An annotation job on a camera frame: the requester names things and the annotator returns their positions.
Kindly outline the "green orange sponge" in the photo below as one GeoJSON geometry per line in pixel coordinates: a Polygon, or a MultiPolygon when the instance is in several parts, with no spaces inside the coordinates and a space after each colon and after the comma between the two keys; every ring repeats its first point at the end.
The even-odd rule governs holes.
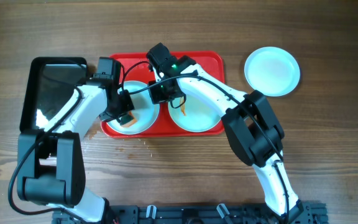
{"type": "Polygon", "coordinates": [[[124,116],[119,119],[119,125],[123,128],[128,128],[135,124],[137,119],[131,111],[127,112],[124,116]]]}

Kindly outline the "light blue plate top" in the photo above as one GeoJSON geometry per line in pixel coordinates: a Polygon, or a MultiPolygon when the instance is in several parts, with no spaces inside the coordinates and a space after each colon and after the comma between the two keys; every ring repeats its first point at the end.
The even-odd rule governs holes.
{"type": "Polygon", "coordinates": [[[253,51],[244,64],[248,84],[266,96],[284,96],[295,90],[301,70],[295,57],[278,47],[262,47],[253,51]]]}

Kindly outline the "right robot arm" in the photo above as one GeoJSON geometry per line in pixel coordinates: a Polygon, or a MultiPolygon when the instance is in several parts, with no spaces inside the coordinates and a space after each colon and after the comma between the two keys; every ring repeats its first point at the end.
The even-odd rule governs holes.
{"type": "Polygon", "coordinates": [[[193,96],[217,113],[232,151],[255,170],[268,208],[282,223],[293,222],[300,199],[284,166],[284,130],[266,97],[257,90],[247,94],[227,86],[191,57],[176,58],[162,43],[152,47],[146,58],[155,74],[155,81],[149,83],[152,101],[193,96]]]}

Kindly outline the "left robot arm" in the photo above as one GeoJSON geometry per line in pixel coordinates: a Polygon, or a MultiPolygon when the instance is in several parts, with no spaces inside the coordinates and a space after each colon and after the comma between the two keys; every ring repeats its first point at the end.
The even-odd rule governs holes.
{"type": "Polygon", "coordinates": [[[86,187],[81,139],[96,118],[122,121],[133,109],[122,89],[123,70],[109,57],[99,59],[94,74],[81,57],[33,59],[7,190],[11,207],[19,197],[70,222],[118,222],[108,200],[86,187]]]}

